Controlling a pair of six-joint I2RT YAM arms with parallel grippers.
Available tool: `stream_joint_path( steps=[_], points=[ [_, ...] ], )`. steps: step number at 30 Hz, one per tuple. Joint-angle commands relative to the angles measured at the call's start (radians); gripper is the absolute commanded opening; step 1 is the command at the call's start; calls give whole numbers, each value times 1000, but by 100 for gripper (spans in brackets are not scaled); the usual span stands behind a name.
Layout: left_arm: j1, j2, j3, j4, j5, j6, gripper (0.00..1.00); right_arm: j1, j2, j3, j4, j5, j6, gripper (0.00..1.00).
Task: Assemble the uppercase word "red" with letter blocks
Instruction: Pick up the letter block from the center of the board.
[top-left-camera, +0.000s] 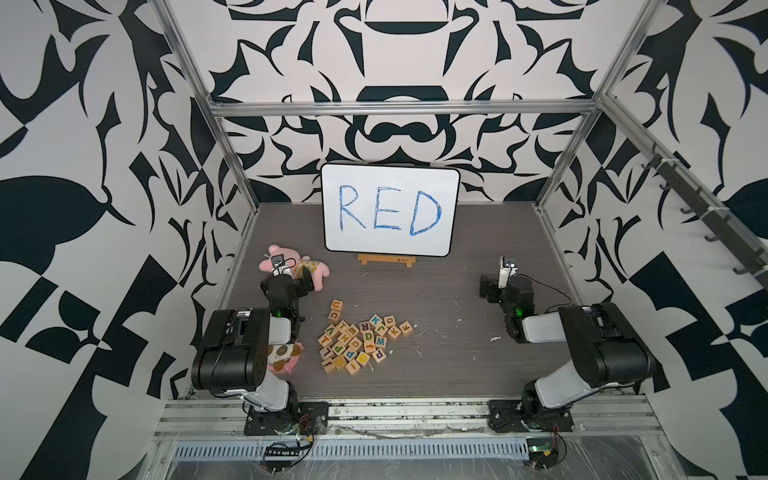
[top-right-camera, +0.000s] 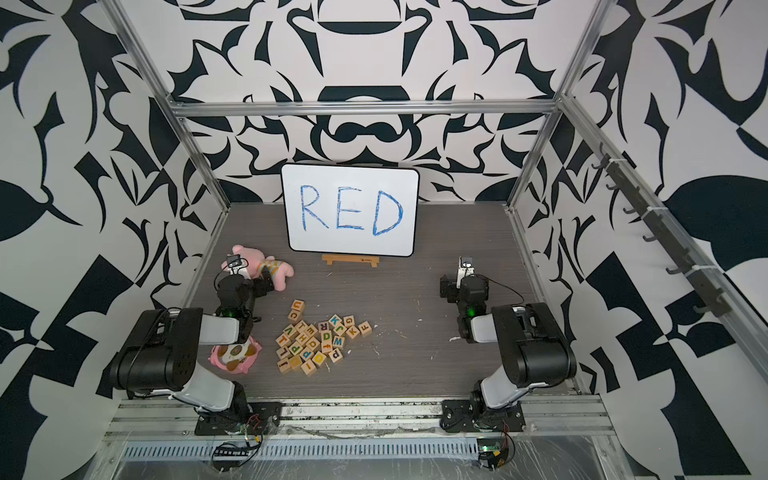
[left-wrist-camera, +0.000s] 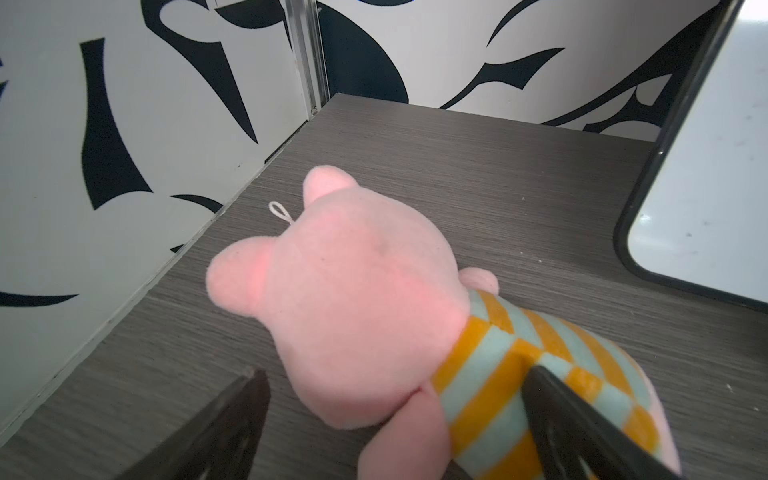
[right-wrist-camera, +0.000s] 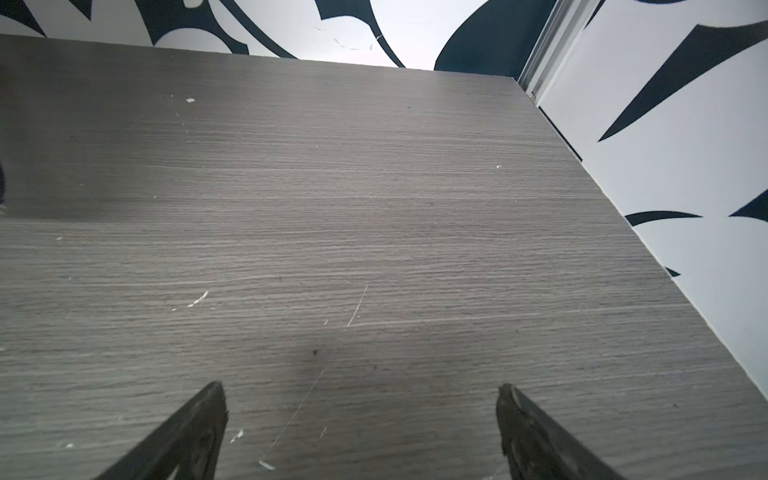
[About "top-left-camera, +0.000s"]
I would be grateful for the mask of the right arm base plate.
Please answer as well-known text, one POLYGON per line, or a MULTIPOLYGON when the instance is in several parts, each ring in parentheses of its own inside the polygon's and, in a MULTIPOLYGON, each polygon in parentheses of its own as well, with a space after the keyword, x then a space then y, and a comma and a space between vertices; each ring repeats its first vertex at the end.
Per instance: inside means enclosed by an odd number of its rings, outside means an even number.
POLYGON ((535 400, 502 400, 487 402, 488 426, 496 433, 572 432, 573 418, 569 408, 547 409, 535 400))

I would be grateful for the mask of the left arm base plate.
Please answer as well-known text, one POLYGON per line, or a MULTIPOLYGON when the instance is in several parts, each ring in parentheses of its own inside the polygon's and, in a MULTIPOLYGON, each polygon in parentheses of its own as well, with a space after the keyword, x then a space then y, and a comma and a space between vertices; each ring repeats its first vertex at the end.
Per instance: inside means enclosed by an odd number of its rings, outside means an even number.
POLYGON ((269 412, 249 406, 244 427, 245 436, 310 435, 327 427, 330 404, 299 402, 285 410, 269 412))

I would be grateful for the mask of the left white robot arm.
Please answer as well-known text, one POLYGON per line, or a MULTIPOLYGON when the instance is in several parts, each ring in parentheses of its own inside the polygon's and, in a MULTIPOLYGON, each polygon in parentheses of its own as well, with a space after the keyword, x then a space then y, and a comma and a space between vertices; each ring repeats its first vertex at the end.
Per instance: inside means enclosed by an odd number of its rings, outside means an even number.
POLYGON ((281 269, 260 286, 267 307, 214 311, 192 363, 191 383, 217 398, 239 398, 250 412, 295 420, 295 389, 269 370, 268 349, 298 339, 299 299, 314 290, 314 283, 308 272, 294 278, 281 269))

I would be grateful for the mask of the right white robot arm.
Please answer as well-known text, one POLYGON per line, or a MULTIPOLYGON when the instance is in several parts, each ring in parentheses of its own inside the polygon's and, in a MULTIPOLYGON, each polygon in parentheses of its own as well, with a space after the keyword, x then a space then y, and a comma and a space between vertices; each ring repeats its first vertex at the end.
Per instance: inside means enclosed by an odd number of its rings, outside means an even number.
POLYGON ((519 344, 563 343, 570 359, 526 384, 516 417, 534 421, 564 414, 601 390, 639 384, 655 373, 656 360, 626 316, 611 302, 566 304, 535 312, 533 280, 511 275, 479 280, 479 296, 500 306, 508 335, 519 344))

